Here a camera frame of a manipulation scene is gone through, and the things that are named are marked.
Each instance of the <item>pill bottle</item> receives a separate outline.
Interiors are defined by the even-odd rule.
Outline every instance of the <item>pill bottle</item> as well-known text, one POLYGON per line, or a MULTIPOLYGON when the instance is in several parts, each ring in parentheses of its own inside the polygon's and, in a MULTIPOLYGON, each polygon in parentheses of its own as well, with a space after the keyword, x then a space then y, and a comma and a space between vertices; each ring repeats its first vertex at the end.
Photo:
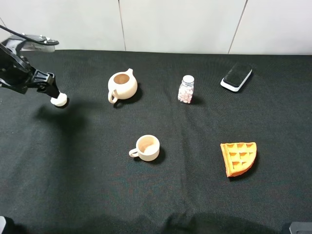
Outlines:
POLYGON ((194 93, 194 77, 186 75, 182 79, 179 87, 177 99, 180 102, 190 104, 194 93))

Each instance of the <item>wall seam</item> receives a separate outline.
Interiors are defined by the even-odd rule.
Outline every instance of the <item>wall seam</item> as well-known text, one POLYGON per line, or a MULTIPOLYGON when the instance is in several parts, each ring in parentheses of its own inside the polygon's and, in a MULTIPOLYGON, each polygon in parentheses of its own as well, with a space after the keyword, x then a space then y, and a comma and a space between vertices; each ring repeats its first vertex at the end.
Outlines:
POLYGON ((0 20, 1 20, 2 24, 3 24, 3 26, 7 28, 7 26, 5 25, 5 23, 3 22, 3 20, 1 19, 1 17, 0 17, 0 20))
POLYGON ((233 36, 233 39, 232 39, 232 42, 231 42, 231 45, 230 45, 229 51, 228 51, 228 54, 229 54, 229 53, 230 53, 230 51, 231 51, 231 48, 232 48, 233 42, 234 42, 234 40, 235 40, 235 36, 236 36, 237 31, 238 31, 238 28, 239 28, 240 22, 242 21, 242 18, 243 18, 243 15, 244 15, 244 12, 245 12, 245 9, 246 9, 246 6, 247 6, 247 3, 248 3, 248 0, 246 0, 245 5, 244 5, 244 8, 243 8, 243 11, 242 11, 242 14, 240 15, 240 18, 239 18, 239 21, 238 21, 238 24, 237 24, 237 27, 236 27, 236 30, 235 30, 235 33, 234 33, 234 36, 233 36))
POLYGON ((118 7, 119 7, 119 15, 120 15, 120 22, 121 22, 121 29, 122 29, 122 36, 123 36, 123 45, 125 47, 125 51, 127 51, 126 42, 125 42, 125 33, 123 31, 123 24, 122 24, 122 18, 121 18, 120 0, 118 0, 118 7))

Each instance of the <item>white wall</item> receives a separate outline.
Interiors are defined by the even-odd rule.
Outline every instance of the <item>white wall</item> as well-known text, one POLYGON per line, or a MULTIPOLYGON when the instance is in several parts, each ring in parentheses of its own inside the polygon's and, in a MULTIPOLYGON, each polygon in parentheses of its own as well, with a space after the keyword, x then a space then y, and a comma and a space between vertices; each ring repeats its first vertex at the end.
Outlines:
POLYGON ((312 0, 3 0, 0 17, 56 49, 312 54, 312 0))
POLYGON ((125 50, 117 0, 2 0, 0 17, 19 33, 58 40, 57 49, 125 50))
POLYGON ((127 51, 229 51, 245 0, 120 0, 127 51))
POLYGON ((249 0, 231 54, 312 54, 312 0, 249 0))
MULTIPOLYGON (((0 15, 0 24, 2 26, 5 26, 3 21, 1 20, 1 15, 0 15)), ((4 41, 5 39, 7 39, 10 36, 10 34, 2 29, 0 29, 0 42, 4 41)))

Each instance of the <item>teapot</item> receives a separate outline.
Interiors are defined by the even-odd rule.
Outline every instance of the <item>teapot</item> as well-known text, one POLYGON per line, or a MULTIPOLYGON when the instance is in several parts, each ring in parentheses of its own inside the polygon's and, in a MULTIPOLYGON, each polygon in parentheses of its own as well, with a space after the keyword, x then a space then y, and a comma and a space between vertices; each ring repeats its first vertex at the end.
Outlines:
POLYGON ((137 91, 137 80, 133 76, 133 70, 118 72, 108 81, 108 101, 116 103, 118 99, 131 98, 137 91))

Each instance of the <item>waffle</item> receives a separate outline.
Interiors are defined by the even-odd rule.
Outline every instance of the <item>waffle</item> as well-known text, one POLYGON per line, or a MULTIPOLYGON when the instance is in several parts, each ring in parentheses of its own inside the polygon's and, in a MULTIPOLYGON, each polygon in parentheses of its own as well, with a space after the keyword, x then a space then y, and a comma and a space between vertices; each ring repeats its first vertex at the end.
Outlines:
POLYGON ((248 171, 254 163, 257 152, 255 142, 221 144, 227 177, 239 176, 248 171))

